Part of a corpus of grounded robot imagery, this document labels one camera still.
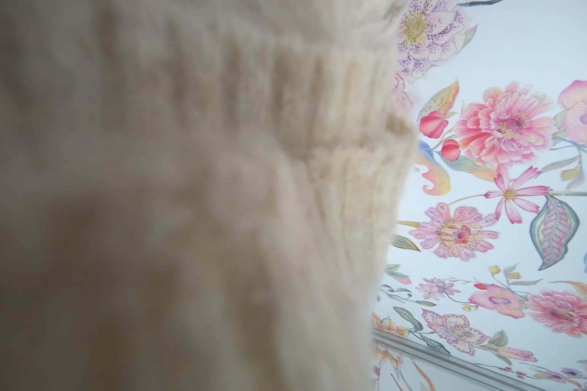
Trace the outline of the cream blanket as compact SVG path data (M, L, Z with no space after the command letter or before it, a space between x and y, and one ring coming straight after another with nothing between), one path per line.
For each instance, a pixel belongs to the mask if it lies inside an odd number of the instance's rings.
M0 390L369 390L404 1L0 1Z

